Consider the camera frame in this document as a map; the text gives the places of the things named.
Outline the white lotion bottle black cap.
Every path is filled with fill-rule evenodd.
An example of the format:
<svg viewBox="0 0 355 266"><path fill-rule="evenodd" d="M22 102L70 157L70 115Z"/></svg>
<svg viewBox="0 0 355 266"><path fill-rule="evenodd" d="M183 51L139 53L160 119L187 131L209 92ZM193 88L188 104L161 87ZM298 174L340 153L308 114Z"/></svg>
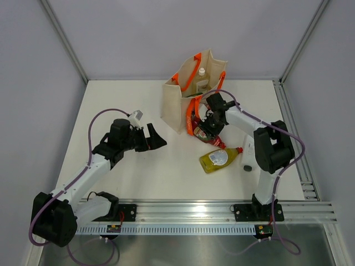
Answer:
<svg viewBox="0 0 355 266"><path fill-rule="evenodd" d="M241 167L246 172L251 172L258 168L255 159L254 140L250 135L246 135L242 146L243 153L241 155Z"/></svg>

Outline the yellow dish soap bottle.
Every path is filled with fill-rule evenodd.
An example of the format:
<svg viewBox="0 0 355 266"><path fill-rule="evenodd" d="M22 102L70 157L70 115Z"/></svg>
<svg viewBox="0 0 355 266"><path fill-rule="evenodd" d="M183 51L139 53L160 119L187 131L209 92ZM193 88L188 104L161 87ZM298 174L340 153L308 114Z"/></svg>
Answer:
<svg viewBox="0 0 355 266"><path fill-rule="evenodd" d="M201 156L199 162L205 173L213 173L229 166L243 151L242 147L218 149Z"/></svg>

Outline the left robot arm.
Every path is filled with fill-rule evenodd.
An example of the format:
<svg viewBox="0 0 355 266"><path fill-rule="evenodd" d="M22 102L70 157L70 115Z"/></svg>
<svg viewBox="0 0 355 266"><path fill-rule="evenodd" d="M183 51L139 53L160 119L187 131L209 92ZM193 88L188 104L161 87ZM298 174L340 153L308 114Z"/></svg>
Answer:
<svg viewBox="0 0 355 266"><path fill-rule="evenodd" d="M115 119L109 132L93 149L87 164L69 181L51 193L41 192L33 201L29 239L39 245L34 236L64 247L73 239L77 229L92 221L111 222L119 219L118 197L99 192L93 199L80 203L82 197L123 159L125 152L145 152L159 149L167 142L148 124L144 129L129 119Z"/></svg>

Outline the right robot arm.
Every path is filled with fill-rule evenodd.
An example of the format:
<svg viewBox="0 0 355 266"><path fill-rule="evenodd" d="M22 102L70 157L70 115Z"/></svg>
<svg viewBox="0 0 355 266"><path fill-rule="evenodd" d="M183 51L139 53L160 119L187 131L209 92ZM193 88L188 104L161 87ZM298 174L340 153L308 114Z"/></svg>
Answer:
<svg viewBox="0 0 355 266"><path fill-rule="evenodd" d="M254 147L254 158L260 168L257 190L251 203L237 203L233 213L237 222L283 221L277 200L277 187L282 174L298 159L292 145L294 135L281 121L267 123L243 110L236 100L225 101L220 93L207 97L210 108L201 126L208 136L216 137L231 125L247 134Z"/></svg>

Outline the canvas bag orange handles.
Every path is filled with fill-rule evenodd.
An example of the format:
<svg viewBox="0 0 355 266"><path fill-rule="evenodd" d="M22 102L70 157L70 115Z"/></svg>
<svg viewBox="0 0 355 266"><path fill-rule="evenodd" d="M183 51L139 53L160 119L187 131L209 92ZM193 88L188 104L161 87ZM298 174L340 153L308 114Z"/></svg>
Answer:
<svg viewBox="0 0 355 266"><path fill-rule="evenodd" d="M212 50L204 50L188 58L179 70L163 84L160 117L177 133L184 130L192 135L192 116L199 116L202 95L195 98L186 96L197 94L194 88L200 68L205 68L209 76L209 90L220 90L226 76L227 62L215 59Z"/></svg>

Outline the red Fairy dish soap bottle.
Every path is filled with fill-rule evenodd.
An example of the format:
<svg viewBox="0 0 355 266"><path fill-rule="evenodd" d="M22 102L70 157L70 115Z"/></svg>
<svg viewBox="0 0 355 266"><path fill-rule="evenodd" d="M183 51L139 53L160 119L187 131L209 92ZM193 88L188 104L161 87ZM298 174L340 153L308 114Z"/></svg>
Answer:
<svg viewBox="0 0 355 266"><path fill-rule="evenodd" d="M203 125L204 122L207 122L207 115L211 113L210 109L205 104L199 104L198 111L199 118L196 115L192 116L193 135L204 143L225 149L226 145L219 135L212 135L207 131L206 126Z"/></svg>

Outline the small amber soap bottle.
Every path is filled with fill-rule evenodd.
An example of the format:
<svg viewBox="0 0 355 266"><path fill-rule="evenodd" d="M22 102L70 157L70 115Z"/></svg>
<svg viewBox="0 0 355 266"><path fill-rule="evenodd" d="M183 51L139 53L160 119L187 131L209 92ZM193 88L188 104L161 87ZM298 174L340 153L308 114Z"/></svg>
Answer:
<svg viewBox="0 0 355 266"><path fill-rule="evenodd" d="M209 76L205 68L199 69L198 76L196 77L195 86L197 93L205 93L208 91Z"/></svg>

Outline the green Fairy dish soap bottle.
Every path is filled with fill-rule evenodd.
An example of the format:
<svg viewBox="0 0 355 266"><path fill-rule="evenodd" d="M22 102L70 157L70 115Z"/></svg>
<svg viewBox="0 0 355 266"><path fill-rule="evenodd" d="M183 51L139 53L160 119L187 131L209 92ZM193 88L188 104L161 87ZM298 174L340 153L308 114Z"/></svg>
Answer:
<svg viewBox="0 0 355 266"><path fill-rule="evenodd" d="M203 93L192 94L192 95L186 96L186 98L195 98L195 97L201 96L201 95L203 95Z"/></svg>

